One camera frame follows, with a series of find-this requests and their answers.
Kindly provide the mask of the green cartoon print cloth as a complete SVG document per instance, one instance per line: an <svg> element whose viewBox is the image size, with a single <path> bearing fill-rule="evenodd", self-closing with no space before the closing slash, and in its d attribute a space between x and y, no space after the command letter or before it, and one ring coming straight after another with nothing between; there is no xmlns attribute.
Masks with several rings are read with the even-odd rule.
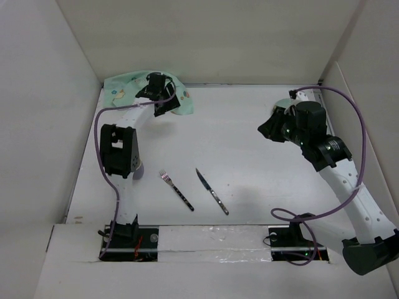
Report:
<svg viewBox="0 0 399 299"><path fill-rule="evenodd" d="M135 95L148 84L147 75L153 72L159 72L159 70L139 70L106 78L103 85L103 107L113 108L133 105L136 99ZM180 106L173 109L172 112L177 115L193 114L194 103L187 88L176 76L168 72L161 71L161 73L172 78L176 85L176 96Z"/></svg>

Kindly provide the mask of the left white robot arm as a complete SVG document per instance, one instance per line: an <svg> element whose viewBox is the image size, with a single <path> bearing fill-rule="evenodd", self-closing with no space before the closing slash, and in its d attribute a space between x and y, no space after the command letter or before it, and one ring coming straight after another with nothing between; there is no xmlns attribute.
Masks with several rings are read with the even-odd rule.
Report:
<svg viewBox="0 0 399 299"><path fill-rule="evenodd" d="M97 161L104 180L116 195L115 212L110 222L114 229L122 206L122 188L111 180L140 179L143 161L140 157L137 132L148 120L162 116L181 106L174 78L164 72L149 72L144 76L145 85L133 92L129 103L103 107L94 118L94 145ZM116 123L99 127L105 112L121 111L125 114Z"/></svg>

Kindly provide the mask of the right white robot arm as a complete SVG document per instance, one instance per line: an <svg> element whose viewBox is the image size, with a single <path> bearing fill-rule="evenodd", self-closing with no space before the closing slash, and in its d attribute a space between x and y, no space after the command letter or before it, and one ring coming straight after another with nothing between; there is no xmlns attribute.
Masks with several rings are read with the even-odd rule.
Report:
<svg viewBox="0 0 399 299"><path fill-rule="evenodd" d="M361 276L398 258L398 227L364 185L364 172L357 171L345 143L327 132L327 113L321 104L279 100L257 130L271 141L297 145L340 203L319 215L294 214L288 230L293 244L310 239L330 248Z"/></svg>

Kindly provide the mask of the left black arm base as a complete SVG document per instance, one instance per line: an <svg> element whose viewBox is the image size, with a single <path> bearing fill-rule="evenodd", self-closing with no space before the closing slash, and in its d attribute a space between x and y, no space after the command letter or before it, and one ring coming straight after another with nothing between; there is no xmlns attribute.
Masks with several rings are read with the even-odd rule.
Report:
<svg viewBox="0 0 399 299"><path fill-rule="evenodd" d="M158 260L158 226L140 225L138 216L131 224L110 224L97 233L102 237L99 260L103 262L156 262Z"/></svg>

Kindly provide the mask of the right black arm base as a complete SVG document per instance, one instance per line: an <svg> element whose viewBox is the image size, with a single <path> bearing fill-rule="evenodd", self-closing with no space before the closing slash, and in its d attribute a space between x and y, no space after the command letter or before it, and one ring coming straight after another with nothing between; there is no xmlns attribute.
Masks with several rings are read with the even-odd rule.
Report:
<svg viewBox="0 0 399 299"><path fill-rule="evenodd" d="M321 244L315 245L314 233L303 222L293 222L293 219L304 219L314 216L311 213L295 214L281 208L272 210L285 212L292 216L288 225L269 226L268 235L263 238L263 244L270 248L272 261L284 261L295 266L305 266L312 261L330 262L327 248Z"/></svg>

